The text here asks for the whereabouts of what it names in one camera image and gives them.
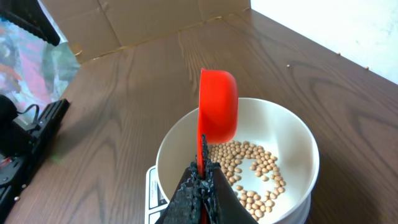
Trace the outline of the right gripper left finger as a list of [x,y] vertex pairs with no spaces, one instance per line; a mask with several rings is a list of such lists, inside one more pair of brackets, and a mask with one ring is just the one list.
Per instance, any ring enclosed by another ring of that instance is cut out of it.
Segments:
[[199,224],[201,208],[197,163],[191,162],[156,224]]

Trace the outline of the red plastic measuring scoop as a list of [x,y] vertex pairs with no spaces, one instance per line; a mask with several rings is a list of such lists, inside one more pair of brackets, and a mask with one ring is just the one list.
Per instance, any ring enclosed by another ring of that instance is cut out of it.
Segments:
[[209,143],[232,140],[238,125],[238,88],[235,78],[222,70],[201,70],[198,124],[197,167],[205,177],[205,157],[202,136]]

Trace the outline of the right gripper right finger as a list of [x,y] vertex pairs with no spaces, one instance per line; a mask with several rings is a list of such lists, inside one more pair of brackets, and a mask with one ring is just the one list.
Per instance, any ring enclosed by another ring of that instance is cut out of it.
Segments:
[[220,164],[208,158],[206,136],[201,136],[201,148],[204,165],[203,202],[208,223],[219,224],[256,224],[257,221],[241,205]]

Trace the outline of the pile of soybeans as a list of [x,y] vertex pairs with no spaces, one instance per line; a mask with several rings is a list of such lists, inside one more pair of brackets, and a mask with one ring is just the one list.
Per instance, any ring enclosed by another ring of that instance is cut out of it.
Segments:
[[261,145],[237,140],[213,144],[207,158],[221,166],[240,204],[257,221],[273,211],[285,192],[278,157]]

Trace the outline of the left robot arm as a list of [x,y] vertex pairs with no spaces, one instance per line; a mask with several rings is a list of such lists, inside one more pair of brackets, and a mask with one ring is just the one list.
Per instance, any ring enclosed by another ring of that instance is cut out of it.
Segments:
[[[8,97],[1,95],[1,218],[7,217],[32,180],[69,107],[70,103],[61,99],[48,104],[43,112],[36,104],[19,112]],[[32,108],[33,122],[23,128],[15,119]]]

